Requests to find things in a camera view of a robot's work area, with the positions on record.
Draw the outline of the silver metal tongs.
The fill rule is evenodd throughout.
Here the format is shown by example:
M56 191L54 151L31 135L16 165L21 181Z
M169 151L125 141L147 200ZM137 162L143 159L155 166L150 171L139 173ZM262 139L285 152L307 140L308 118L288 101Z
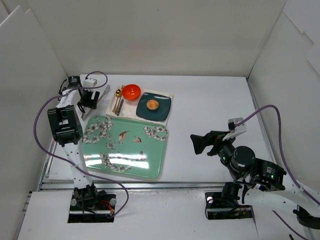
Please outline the silver metal tongs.
M104 90L104 92L102 93L102 95L98 98L97 100L97 106L99 105L99 103L102 101L102 99L108 94L108 92L110 91L111 87L110 85L108 84ZM93 108L90 108L88 111L86 111L85 113L82 113L81 115L81 119L84 121L88 115L91 114L91 112L93 112L94 109Z

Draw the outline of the round bread bun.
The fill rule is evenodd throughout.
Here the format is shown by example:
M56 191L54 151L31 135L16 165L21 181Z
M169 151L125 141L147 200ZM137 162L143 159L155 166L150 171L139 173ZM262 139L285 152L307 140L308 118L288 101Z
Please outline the round bread bun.
M151 111L155 111L159 108L159 103L155 99L150 99L147 101L146 107Z

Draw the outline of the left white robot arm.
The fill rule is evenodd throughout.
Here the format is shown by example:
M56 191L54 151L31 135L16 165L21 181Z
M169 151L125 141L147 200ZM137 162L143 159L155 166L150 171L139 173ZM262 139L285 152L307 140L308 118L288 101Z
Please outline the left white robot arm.
M67 162L70 165L74 184L74 198L79 202L93 201L98 198L98 191L86 167L82 151L83 128L76 107L72 104L77 91L70 91L82 86L81 79L79 76L71 76L67 78L67 81L68 86L62 92L61 100L55 108L47 110L47 116L53 139L64 150Z

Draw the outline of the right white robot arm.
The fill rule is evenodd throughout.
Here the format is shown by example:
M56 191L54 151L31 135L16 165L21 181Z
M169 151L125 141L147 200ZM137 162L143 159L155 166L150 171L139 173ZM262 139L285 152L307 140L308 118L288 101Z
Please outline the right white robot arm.
M205 216L209 220L252 218L253 208L267 206L273 212L289 212L300 225L320 228L320 197L294 182L281 166L257 158L248 146L233 145L231 132L210 131L190 136L195 154L211 146L209 157L217 156L232 180L220 192L205 193Z

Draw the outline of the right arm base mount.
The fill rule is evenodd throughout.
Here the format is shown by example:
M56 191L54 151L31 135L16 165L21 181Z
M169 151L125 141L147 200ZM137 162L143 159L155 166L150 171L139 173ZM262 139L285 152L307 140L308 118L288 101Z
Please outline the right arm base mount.
M243 186L235 182L226 182L221 191L207 191L204 214L207 220L253 219L250 205L239 203L238 193Z

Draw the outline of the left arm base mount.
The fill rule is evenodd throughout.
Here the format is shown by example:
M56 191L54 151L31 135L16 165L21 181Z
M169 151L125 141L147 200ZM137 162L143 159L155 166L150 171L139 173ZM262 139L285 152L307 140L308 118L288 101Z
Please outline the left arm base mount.
M105 190L98 191L95 198L74 194L70 200L68 224L113 223L116 195Z

